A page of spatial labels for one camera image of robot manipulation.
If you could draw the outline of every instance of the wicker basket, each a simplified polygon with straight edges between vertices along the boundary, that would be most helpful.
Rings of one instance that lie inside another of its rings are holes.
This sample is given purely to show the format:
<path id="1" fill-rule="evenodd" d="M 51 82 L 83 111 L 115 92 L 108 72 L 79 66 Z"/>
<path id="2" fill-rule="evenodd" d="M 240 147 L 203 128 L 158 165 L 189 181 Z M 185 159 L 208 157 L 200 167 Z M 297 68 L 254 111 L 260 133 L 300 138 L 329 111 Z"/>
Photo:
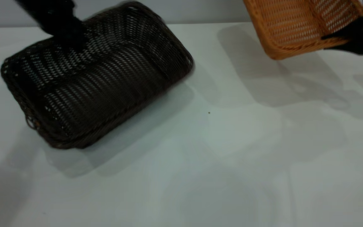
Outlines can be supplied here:
<path id="1" fill-rule="evenodd" d="M 321 40 L 363 16 L 358 0 L 244 0 L 261 44 L 281 60 L 348 42 Z"/>
<path id="2" fill-rule="evenodd" d="M 7 58 L 1 75 L 32 128 L 55 148 L 85 148 L 186 76 L 193 58 L 138 2 L 84 22 L 85 49 L 54 38 Z"/>

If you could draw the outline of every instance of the white table surface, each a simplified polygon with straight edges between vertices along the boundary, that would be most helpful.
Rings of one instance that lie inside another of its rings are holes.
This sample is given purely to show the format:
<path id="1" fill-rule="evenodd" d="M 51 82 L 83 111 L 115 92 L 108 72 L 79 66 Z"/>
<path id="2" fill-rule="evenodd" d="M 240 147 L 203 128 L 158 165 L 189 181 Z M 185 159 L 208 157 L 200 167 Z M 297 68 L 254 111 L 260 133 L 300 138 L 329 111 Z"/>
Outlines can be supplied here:
<path id="1" fill-rule="evenodd" d="M 363 227 L 363 57 L 170 28 L 194 73 L 84 151 L 49 148 L 0 77 L 0 226 Z M 0 64 L 47 36 L 0 28 Z"/>

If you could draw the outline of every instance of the dark brown wicker basket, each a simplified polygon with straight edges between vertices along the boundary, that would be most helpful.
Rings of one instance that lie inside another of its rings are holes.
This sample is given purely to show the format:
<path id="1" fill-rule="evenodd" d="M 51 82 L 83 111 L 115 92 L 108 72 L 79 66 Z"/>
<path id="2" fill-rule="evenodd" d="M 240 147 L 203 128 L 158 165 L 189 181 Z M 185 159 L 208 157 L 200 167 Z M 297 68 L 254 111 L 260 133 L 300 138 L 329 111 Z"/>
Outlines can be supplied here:
<path id="1" fill-rule="evenodd" d="M 83 51 L 54 38 L 7 58 L 1 75 L 29 126 L 55 148 L 85 148 L 186 76 L 193 58 L 138 2 L 84 22 Z"/>

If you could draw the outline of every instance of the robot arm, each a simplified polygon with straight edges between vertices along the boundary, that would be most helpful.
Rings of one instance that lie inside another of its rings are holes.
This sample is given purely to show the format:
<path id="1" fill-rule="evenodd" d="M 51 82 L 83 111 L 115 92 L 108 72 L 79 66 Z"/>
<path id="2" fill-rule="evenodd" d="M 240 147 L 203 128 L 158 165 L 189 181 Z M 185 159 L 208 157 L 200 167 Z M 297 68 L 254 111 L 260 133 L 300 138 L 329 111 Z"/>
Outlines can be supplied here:
<path id="1" fill-rule="evenodd" d="M 73 15 L 72 0 L 15 0 L 39 24 L 63 45 L 80 47 L 85 42 L 82 22 Z"/>

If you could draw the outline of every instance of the orange wicker basket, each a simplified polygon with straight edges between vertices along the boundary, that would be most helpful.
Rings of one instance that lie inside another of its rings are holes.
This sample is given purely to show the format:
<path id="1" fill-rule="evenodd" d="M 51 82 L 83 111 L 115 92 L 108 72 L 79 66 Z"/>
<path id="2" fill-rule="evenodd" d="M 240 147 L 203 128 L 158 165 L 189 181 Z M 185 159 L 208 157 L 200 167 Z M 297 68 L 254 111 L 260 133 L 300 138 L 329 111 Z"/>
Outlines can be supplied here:
<path id="1" fill-rule="evenodd" d="M 349 40 L 321 37 L 363 16 L 358 0 L 244 0 L 264 51 L 282 60 L 343 45 Z"/>

